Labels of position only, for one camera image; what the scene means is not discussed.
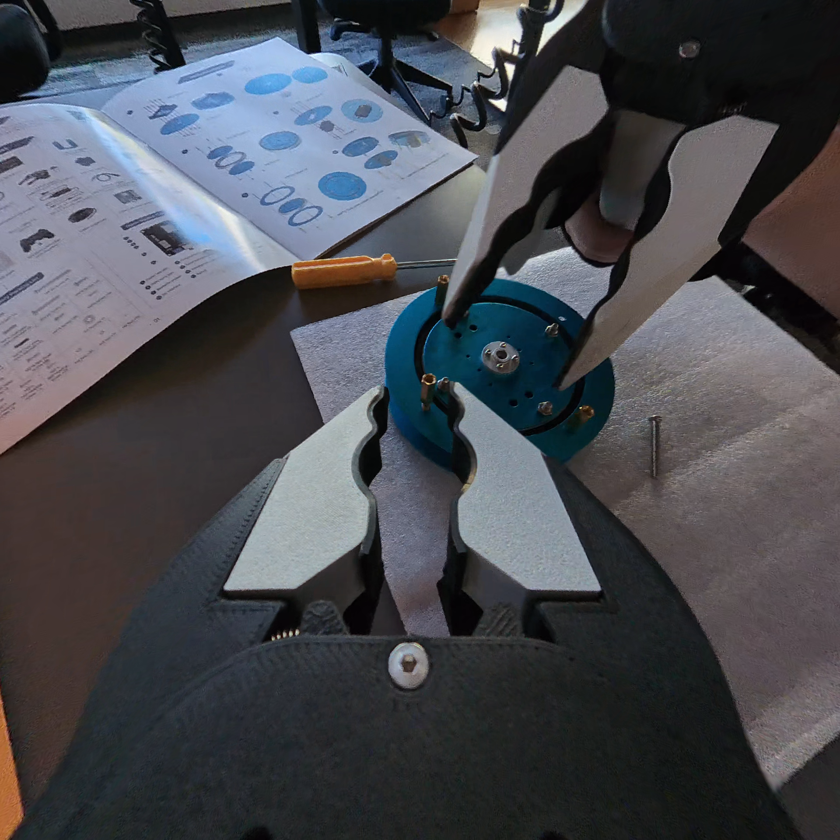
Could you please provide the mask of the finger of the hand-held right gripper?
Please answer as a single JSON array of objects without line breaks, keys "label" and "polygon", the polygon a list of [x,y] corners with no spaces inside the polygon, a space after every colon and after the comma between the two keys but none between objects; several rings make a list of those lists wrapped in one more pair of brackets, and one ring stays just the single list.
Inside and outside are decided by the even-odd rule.
[{"label": "finger of the hand-held right gripper", "polygon": [[586,190],[574,183],[596,163],[609,106],[597,73],[565,66],[490,160],[441,311],[453,328],[495,278],[509,250],[551,215],[555,191],[570,214]]},{"label": "finger of the hand-held right gripper", "polygon": [[609,293],[559,374],[560,390],[606,360],[721,250],[721,232],[778,129],[736,115],[681,134],[665,163],[665,208],[646,200]]}]

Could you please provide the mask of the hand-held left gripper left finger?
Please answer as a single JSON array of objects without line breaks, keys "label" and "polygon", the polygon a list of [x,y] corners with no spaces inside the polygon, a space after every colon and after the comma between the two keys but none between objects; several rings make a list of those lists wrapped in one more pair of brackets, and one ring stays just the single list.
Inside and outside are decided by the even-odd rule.
[{"label": "hand-held left gripper left finger", "polygon": [[377,602],[384,579],[370,484],[382,467],[389,397],[365,392],[283,462],[225,584],[231,596],[273,595],[303,611]]}]

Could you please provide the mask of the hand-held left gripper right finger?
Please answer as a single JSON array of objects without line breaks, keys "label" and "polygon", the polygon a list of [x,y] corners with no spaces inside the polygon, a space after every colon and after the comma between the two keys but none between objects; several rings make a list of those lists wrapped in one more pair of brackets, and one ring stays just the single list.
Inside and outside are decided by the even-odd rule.
[{"label": "hand-held left gripper right finger", "polygon": [[499,603],[526,612],[545,601],[602,595],[541,450],[460,383],[449,385],[453,471],[462,483],[449,513],[438,583],[453,612]]}]

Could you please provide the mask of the blue round metal base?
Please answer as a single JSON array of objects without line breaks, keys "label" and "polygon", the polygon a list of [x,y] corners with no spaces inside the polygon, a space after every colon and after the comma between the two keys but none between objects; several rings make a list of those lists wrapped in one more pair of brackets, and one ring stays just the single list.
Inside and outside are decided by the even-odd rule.
[{"label": "blue round metal base", "polygon": [[[584,319],[562,300],[545,290],[521,282],[495,279],[475,304],[492,296],[524,301],[551,312],[562,309],[570,311],[573,322],[570,327],[571,350],[573,349],[575,340],[584,326]],[[434,290],[427,290],[406,306],[396,319],[386,342],[385,386],[390,393],[391,413],[398,430],[424,456],[439,466],[449,468],[452,462],[453,434],[448,425],[448,394],[445,393],[444,383],[448,378],[436,376],[434,404],[428,412],[423,411],[421,407],[421,377],[425,373],[422,362],[424,340],[439,319],[442,319],[442,314],[441,309],[437,310],[434,306]],[[602,362],[572,385],[582,385],[583,394],[572,414],[562,422],[535,434],[519,431],[511,425],[545,455],[561,462],[568,461],[593,441],[606,424],[615,395],[611,362]],[[583,404],[593,406],[595,414],[590,422],[576,427],[571,418],[575,410]]]}]

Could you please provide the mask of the blue disc with bearing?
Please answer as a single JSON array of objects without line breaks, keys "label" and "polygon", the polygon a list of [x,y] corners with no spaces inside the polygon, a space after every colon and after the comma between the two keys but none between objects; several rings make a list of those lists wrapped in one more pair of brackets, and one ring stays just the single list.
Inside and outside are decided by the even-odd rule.
[{"label": "blue disc with bearing", "polygon": [[442,319],[423,342],[423,371],[462,384],[519,431],[535,434],[570,416],[582,385],[554,379],[571,353],[567,310],[492,296],[453,327]]}]

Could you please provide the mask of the orange cardboard box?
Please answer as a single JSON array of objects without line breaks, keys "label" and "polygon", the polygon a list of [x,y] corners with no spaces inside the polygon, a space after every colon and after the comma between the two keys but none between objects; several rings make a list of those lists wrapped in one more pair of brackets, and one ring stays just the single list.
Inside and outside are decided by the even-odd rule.
[{"label": "orange cardboard box", "polygon": [[1,700],[1,839],[14,835],[24,818],[18,772],[7,727],[4,702]]}]

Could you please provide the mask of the person's right forearm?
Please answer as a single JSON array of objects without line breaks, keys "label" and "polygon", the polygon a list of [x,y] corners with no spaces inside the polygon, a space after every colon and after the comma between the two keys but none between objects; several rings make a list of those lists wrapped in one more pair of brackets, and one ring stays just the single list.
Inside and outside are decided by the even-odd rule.
[{"label": "person's right forearm", "polygon": [[839,128],[814,161],[753,219],[743,243],[839,316]]}]

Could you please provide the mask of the dark grey desk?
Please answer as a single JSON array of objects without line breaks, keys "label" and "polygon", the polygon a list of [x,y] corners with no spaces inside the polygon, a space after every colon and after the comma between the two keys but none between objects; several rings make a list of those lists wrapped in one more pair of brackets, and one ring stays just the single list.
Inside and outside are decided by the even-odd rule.
[{"label": "dark grey desk", "polygon": [[[294,291],[287,268],[219,291],[2,456],[2,693],[29,821],[89,696],[182,546],[322,424],[291,332],[428,287]],[[838,744],[784,783],[838,838]]]}]

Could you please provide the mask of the black office chair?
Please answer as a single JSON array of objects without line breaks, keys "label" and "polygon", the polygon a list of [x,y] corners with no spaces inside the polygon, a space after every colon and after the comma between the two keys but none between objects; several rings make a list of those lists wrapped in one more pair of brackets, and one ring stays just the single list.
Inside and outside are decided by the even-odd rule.
[{"label": "black office chair", "polygon": [[1,103],[15,101],[47,80],[47,43],[33,15],[16,3],[1,4]]},{"label": "black office chair", "polygon": [[[449,1],[319,1],[318,5],[333,19],[331,40],[337,41],[345,33],[373,34],[379,39],[377,57],[359,65],[375,84],[387,93],[396,93],[426,124],[448,115],[455,105],[452,86],[396,58],[393,43],[399,36],[427,34],[449,14]],[[425,111],[411,85],[439,91],[437,110]]]}]

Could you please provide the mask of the white foam sheet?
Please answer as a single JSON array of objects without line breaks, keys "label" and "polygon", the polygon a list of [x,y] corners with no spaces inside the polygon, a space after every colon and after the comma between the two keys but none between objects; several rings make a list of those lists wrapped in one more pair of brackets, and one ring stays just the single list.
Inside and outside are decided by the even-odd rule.
[{"label": "white foam sheet", "polygon": [[[415,297],[291,332],[325,422],[383,383],[387,335]],[[779,790],[838,734],[838,375],[711,278],[612,362],[611,415],[569,468],[678,585]],[[388,426],[374,482],[386,579],[408,631],[447,635],[436,582],[456,479]]]}]

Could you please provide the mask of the printed instruction booklet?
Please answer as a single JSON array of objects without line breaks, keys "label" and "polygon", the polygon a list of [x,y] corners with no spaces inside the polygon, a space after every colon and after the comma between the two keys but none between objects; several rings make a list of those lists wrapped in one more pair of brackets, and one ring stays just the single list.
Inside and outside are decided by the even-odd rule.
[{"label": "printed instruction booklet", "polygon": [[201,302],[321,257],[475,159],[279,38],[100,110],[2,107],[2,452]]}]

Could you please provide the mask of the orange handled screwdriver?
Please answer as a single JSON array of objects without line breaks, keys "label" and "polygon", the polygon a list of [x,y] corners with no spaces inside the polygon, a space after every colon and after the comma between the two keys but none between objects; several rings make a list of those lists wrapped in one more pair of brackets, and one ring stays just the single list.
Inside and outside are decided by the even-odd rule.
[{"label": "orange handled screwdriver", "polygon": [[392,281],[399,270],[448,267],[455,262],[455,258],[399,262],[389,254],[381,257],[314,259],[293,264],[290,275],[298,289],[348,287]]}]

